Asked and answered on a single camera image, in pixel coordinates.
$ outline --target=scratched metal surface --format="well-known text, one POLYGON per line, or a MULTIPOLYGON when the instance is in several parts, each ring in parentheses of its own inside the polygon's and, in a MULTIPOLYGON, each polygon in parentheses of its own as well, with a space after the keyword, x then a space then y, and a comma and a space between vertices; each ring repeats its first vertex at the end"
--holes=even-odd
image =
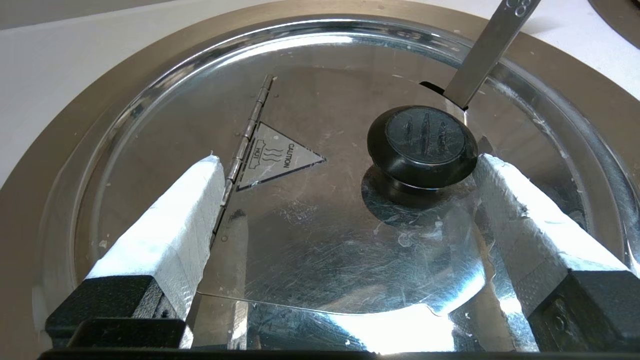
POLYGON ((471 231, 473 180, 416 211, 380 197, 367 172, 372 120, 439 95, 358 71, 306 68, 277 76, 260 120, 281 132, 278 140, 287 136, 326 161, 232 194, 216 234, 228 240, 216 241, 212 253, 248 242, 244 288, 220 280, 229 271, 212 260, 199 291, 350 314, 418 303, 446 314, 475 295, 485 276, 471 231), (247 239, 231 233, 238 221, 246 224, 247 239))

